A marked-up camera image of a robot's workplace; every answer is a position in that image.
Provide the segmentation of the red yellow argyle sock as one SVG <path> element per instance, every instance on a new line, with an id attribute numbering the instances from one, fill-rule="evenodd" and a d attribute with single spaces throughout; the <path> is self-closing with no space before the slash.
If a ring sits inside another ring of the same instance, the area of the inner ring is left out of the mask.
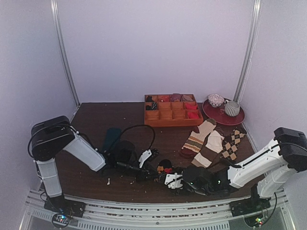
<path id="1" fill-rule="evenodd" d="M 158 171 L 158 174 L 165 173 L 167 175 L 167 174 L 177 173 L 178 172 L 178 168 L 174 167 L 172 165 L 172 162 L 170 160 L 168 160 L 168 159 L 161 160 L 158 163 L 158 166 L 157 166 L 156 169 Z"/>

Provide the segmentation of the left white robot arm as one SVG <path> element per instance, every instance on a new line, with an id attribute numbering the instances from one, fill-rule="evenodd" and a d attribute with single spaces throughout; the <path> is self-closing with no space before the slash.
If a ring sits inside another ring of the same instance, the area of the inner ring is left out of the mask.
<path id="1" fill-rule="evenodd" d="M 121 140 L 125 132 L 134 128 L 136 126 L 124 130 L 108 129 L 102 149 L 97 149 L 86 134 L 71 125 L 66 116 L 34 125 L 27 151 L 36 164 L 46 195 L 51 198 L 51 206 L 59 213 L 69 209 L 68 200 L 62 197 L 63 192 L 55 163 L 55 156 L 61 151 L 76 157 L 94 172 L 118 168 L 134 174 L 139 181 L 155 178 L 157 172 L 148 162 L 158 152 L 149 147 L 138 156 L 131 142 Z"/>

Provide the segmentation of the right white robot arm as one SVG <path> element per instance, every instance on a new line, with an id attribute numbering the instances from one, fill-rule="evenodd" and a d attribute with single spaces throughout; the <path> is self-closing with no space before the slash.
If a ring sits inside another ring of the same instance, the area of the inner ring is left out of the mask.
<path id="1" fill-rule="evenodd" d="M 285 127 L 276 129 L 274 134 L 260 151 L 218 172 L 191 165 L 170 173 L 160 172 L 156 181 L 177 193 L 227 196 L 266 173 L 267 176 L 254 185 L 255 194 L 246 200 L 246 208 L 257 211 L 264 199 L 270 198 L 293 174 L 307 169 L 306 135 Z"/>

